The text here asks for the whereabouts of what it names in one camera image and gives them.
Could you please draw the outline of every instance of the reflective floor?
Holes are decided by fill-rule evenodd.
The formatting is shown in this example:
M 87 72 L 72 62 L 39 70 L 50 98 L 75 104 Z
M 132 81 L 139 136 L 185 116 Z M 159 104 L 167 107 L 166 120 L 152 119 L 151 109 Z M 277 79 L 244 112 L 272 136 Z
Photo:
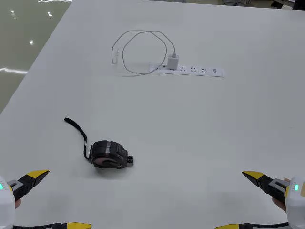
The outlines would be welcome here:
M 0 113 L 71 1 L 0 1 Z

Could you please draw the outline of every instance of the white table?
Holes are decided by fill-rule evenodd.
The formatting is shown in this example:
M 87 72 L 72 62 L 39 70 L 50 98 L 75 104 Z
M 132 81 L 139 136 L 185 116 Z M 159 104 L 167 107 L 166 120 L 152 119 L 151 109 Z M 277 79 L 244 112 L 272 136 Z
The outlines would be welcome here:
M 51 170 L 23 199 L 16 224 L 211 229 L 286 221 L 241 172 L 304 176 L 304 21 L 290 10 L 73 2 L 0 116 L 1 175 Z M 227 77 L 121 77 L 110 50 L 130 29 L 161 30 L 180 63 L 222 67 Z M 133 68 L 161 58 L 149 35 L 133 45 Z M 120 142 L 134 167 L 97 172 L 66 116 L 89 144 Z

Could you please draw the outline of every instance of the white power strip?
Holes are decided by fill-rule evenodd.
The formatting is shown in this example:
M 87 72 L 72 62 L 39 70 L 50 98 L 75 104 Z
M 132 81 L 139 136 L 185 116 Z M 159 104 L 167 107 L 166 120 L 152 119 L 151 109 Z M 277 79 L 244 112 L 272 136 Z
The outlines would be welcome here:
M 153 71 L 158 66 L 159 66 L 158 64 L 150 64 L 149 71 L 150 72 Z M 164 64 L 160 68 L 156 69 L 154 73 L 225 77 L 223 69 L 207 68 L 207 67 L 193 66 L 193 65 L 178 65 L 177 70 L 169 70 L 166 68 L 166 65 Z

